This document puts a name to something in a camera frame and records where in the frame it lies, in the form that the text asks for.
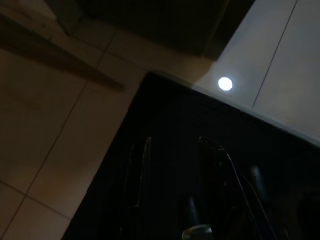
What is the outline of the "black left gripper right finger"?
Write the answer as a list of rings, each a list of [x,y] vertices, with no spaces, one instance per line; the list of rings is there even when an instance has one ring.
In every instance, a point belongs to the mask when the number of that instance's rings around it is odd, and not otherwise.
[[[275,239],[275,232],[254,188],[236,169],[225,149],[201,136],[198,150],[213,238]]]

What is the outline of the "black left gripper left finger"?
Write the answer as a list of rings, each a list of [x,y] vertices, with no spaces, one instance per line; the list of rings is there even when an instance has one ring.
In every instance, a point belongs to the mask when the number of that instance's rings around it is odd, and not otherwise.
[[[151,157],[151,137],[131,148],[119,212],[119,240],[139,240],[143,225],[145,164]]]

